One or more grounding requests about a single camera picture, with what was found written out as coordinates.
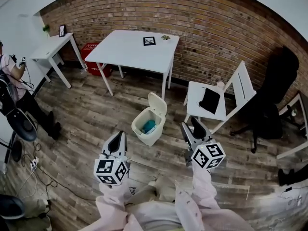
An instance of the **blue object in bin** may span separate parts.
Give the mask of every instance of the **blue object in bin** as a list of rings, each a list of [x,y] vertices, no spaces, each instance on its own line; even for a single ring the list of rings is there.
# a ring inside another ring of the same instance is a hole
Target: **blue object in bin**
[[[155,127],[156,127],[155,121],[154,120],[149,120],[149,121],[147,121],[144,124],[141,132],[145,133],[145,134],[149,134],[148,132],[151,131],[151,130],[152,130],[151,132],[153,132],[154,131],[153,128],[155,128]]]

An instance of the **picture frame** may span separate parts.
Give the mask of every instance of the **picture frame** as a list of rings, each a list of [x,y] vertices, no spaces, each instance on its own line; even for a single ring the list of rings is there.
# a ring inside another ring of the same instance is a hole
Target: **picture frame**
[[[59,37],[64,37],[65,34],[66,34],[65,25],[60,25],[60,26],[59,26]]]
[[[143,45],[156,45],[155,38],[154,37],[144,37],[143,38]]]

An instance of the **red box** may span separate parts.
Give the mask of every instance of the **red box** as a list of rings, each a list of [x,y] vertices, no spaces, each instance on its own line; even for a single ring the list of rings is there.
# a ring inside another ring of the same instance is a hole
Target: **red box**
[[[84,61],[86,59],[86,57],[90,54],[90,52],[92,50],[94,50],[94,48],[98,45],[98,43],[87,43],[81,50],[81,58]],[[101,73],[96,65],[96,63],[92,63],[92,62],[86,62],[86,65],[88,67],[88,72],[92,75],[96,75],[96,76],[101,76]],[[110,66],[106,66],[103,69],[103,73],[105,74],[106,77],[109,77],[111,75],[111,67]]]

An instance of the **black pants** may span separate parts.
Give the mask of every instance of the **black pants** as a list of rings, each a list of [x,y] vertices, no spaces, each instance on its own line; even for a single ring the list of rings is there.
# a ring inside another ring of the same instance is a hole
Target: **black pants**
[[[48,116],[41,110],[30,92],[26,91],[21,100],[16,103],[16,106],[23,112],[29,112],[48,133],[48,135],[52,136],[53,124]]]
[[[308,179],[308,164],[294,174],[288,174],[287,184],[298,183]]]

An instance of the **human arm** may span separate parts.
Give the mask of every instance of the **human arm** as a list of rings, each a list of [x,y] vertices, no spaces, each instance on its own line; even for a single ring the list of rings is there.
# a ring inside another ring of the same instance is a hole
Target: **human arm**
[[[7,54],[3,55],[3,61],[1,62],[1,66],[2,67],[6,67],[7,70],[10,72],[10,75],[15,78],[16,80],[20,80],[21,77],[24,74],[26,65],[25,64],[21,64],[20,68],[18,68],[16,66],[16,63],[14,62],[14,60],[12,59],[12,57],[10,57]]]
[[[211,183],[211,174],[192,163],[192,199],[199,206],[205,230],[215,231],[254,231],[238,214],[228,209],[220,209],[215,197],[217,191]]]
[[[12,67],[12,70],[11,70],[11,75],[16,80],[20,80],[22,78],[22,76],[24,75],[25,69],[26,69],[26,65],[25,64],[21,64],[20,68],[18,68],[16,65],[14,65]]]
[[[201,168],[194,160],[192,161],[192,167],[193,167],[192,199],[199,206],[211,209],[220,209],[215,200],[217,191],[211,183],[212,181],[211,174],[207,170]]]
[[[128,213],[124,207],[124,194],[128,190],[127,177],[119,186],[109,188],[100,184],[102,196],[96,198],[96,206],[101,218],[96,222],[84,227],[80,231],[116,231],[124,229],[127,223]]]

